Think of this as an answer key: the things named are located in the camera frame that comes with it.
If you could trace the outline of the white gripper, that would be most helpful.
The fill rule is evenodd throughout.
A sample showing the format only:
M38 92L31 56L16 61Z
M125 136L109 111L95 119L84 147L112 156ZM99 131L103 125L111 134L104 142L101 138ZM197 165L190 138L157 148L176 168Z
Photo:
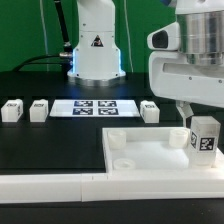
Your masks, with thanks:
M224 65L197 66L178 52L154 51L149 57L152 92L176 100L183 126L194 115L190 103L224 108Z

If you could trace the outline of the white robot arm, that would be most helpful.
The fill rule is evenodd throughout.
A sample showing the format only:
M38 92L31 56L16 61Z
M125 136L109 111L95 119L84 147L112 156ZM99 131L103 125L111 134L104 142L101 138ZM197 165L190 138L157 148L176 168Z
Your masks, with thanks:
M183 115L192 103L224 108L224 0L161 0L176 21L147 37L149 84L157 97L173 99ZM115 44L112 0L77 0L79 43L68 77L107 86L125 76Z

